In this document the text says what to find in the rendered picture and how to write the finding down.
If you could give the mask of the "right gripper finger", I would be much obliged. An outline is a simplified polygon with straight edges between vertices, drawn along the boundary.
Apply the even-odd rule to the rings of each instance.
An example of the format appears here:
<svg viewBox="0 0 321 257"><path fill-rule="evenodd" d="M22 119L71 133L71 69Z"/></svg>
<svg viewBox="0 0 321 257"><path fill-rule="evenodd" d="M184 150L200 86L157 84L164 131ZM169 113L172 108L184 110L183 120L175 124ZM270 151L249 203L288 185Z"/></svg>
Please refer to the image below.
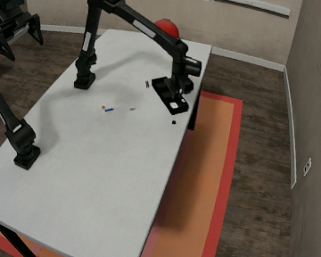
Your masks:
<svg viewBox="0 0 321 257"><path fill-rule="evenodd" d="M36 32L37 30L37 32ZM44 40L40 28L40 17L39 15L34 16L29 25L28 33L40 44L44 44Z"/></svg>
<svg viewBox="0 0 321 257"><path fill-rule="evenodd" d="M3 48L4 47L4 48ZM5 50L8 52L6 52ZM15 57L12 53L12 50L11 48L9 47L5 37L4 37L4 34L1 33L0 34L0 54L3 55L3 56L6 56L7 58L9 58L11 61L15 62Z"/></svg>

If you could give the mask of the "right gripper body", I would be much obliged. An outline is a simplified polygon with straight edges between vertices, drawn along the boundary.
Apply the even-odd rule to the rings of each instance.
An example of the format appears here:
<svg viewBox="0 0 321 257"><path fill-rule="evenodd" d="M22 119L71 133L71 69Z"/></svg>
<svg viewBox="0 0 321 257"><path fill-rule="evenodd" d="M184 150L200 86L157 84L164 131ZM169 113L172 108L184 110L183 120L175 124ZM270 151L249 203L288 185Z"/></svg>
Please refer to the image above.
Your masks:
<svg viewBox="0 0 321 257"><path fill-rule="evenodd" d="M25 28L27 23L31 23L32 18L38 14L30 15L29 12L24 12L8 21L5 21L0 24L0 34L3 32L6 41L10 41L14 38L15 31ZM22 26L23 25L23 26Z"/></svg>

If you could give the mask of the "black open bin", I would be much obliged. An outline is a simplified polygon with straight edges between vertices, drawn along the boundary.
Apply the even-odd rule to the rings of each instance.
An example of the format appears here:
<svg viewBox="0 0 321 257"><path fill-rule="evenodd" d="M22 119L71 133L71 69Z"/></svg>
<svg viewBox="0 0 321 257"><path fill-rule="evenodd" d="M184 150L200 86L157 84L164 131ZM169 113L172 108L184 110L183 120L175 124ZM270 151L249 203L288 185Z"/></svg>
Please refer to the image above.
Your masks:
<svg viewBox="0 0 321 257"><path fill-rule="evenodd" d="M152 79L152 87L160 97L161 101L165 104L171 115L179 114L182 112L188 112L189 104L187 103L187 101L182 96L178 98L177 93L175 99L173 100L169 88L167 84L165 84L164 82L164 79L168 79L168 77L166 76ZM178 107L173 109L170 106L171 103L176 103Z"/></svg>

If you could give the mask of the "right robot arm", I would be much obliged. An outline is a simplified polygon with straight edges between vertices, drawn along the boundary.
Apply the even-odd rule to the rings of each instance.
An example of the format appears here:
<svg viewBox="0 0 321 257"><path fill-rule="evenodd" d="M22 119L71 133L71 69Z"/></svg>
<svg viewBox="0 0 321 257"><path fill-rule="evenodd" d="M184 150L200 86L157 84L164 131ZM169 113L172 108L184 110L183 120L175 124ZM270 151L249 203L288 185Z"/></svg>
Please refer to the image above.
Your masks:
<svg viewBox="0 0 321 257"><path fill-rule="evenodd" d="M22 4L25 4L24 0L0 0L0 24L22 14L23 11L20 8ZM4 134L18 155L13 159L14 163L27 170L41 152L39 147L32 146L35 143L34 139L37 137L34 129L24 118L19 120L13 114L1 93L0 117L7 130ZM16 129L15 126L18 127L19 125L21 127L13 132Z"/></svg>

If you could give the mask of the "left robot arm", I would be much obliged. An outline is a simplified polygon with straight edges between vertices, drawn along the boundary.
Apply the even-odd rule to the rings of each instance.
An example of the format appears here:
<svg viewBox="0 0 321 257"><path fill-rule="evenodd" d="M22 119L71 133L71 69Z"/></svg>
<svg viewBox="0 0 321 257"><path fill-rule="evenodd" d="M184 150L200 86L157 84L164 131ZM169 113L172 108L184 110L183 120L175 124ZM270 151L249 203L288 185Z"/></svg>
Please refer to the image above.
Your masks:
<svg viewBox="0 0 321 257"><path fill-rule="evenodd" d="M172 57L172 71L179 74L171 72L172 85L174 87L180 86L183 94L190 94L193 91L194 83L188 78L188 75L199 78L202 62L186 56L189 48L185 42L170 35L125 2L126 0L87 0L86 27L80 55L75 61L78 79L74 81L74 86L87 88L95 78L95 73L89 69L92 65L96 65L97 61L96 49L94 50L95 39L103 9L108 14L113 13L119 16L161 46ZM181 73L184 74L180 75Z"/></svg>

